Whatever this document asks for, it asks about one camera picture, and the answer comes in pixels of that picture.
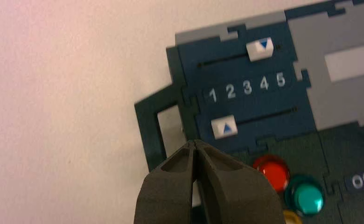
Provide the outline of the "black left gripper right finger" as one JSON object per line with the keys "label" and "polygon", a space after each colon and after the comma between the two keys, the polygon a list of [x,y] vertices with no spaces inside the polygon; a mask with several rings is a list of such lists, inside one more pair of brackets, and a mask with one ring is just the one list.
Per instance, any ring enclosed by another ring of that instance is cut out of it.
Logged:
{"label": "black left gripper right finger", "polygon": [[197,182],[209,224],[283,224],[278,193],[264,175],[202,140],[195,141]]}

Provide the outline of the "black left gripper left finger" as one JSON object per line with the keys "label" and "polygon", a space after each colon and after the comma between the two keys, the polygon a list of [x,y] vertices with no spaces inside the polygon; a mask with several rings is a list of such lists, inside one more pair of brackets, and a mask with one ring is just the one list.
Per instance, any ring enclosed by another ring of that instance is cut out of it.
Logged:
{"label": "black left gripper left finger", "polygon": [[136,201],[135,224],[189,224],[195,177],[193,141],[188,141],[143,181]]}

